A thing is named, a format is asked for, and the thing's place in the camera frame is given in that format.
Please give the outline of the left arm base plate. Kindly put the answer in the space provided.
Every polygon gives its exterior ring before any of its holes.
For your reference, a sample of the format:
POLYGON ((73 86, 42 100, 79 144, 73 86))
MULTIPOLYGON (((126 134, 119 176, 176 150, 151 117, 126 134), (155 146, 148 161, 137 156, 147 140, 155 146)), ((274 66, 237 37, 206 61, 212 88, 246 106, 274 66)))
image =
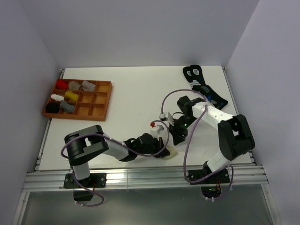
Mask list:
MULTIPOLYGON (((91 173, 88 178, 79 180, 78 182, 86 188, 104 188, 106 186, 106 173, 91 173)), ((63 188, 80 188, 80 186, 75 182, 72 173, 66 174, 63 188)))

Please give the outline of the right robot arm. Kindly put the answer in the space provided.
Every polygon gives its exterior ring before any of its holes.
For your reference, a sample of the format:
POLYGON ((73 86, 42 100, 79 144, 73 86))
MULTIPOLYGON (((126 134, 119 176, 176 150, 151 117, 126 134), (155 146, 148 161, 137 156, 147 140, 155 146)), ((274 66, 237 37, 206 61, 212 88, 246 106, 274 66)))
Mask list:
POLYGON ((204 163, 203 178, 212 183, 219 177, 219 169, 255 147, 255 141, 246 117, 225 113, 201 98, 183 96, 177 101, 182 116, 169 123, 173 144, 178 145, 188 136, 188 127, 202 119, 218 131, 219 151, 204 163))

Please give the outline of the mauve sock with red stripe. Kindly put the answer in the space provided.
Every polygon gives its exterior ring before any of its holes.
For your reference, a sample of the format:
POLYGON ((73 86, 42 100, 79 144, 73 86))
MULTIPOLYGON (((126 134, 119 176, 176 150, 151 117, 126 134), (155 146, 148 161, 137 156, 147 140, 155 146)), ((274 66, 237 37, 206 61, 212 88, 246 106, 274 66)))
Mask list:
POLYGON ((84 80, 82 82, 82 90, 83 91, 94 91, 95 90, 96 85, 94 83, 91 83, 87 80, 84 80))

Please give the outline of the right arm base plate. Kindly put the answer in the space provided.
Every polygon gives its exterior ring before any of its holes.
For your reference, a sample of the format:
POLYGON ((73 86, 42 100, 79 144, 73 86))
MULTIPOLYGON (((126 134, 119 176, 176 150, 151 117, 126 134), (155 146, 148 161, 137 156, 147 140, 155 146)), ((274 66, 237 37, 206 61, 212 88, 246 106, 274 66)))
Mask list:
POLYGON ((227 184, 230 182, 227 169, 223 169, 217 173, 208 173, 208 169, 188 170, 188 178, 190 184, 227 184))

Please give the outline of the cream ankle sock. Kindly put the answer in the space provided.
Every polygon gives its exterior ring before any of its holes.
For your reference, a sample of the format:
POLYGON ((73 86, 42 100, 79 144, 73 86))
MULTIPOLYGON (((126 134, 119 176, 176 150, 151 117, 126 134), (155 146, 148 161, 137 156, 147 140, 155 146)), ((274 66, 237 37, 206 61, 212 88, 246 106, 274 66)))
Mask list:
POLYGON ((164 156, 163 160, 169 160, 178 154, 177 150, 175 150, 172 146, 167 146, 166 149, 169 151, 170 154, 167 156, 164 156))

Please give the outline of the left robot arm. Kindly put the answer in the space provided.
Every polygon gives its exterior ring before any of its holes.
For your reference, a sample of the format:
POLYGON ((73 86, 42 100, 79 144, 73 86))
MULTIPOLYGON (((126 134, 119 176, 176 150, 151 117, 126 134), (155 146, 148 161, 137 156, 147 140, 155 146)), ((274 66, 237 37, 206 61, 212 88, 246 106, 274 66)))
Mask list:
POLYGON ((167 144, 159 136, 160 131, 161 129, 157 128, 149 134, 119 142, 108 137, 100 125, 94 125, 65 136, 64 148, 67 155, 63 150, 61 155, 69 160, 75 183, 86 187, 91 183, 89 161, 100 154, 112 156, 121 162, 135 160, 137 156, 172 158, 175 151, 167 148, 167 144))

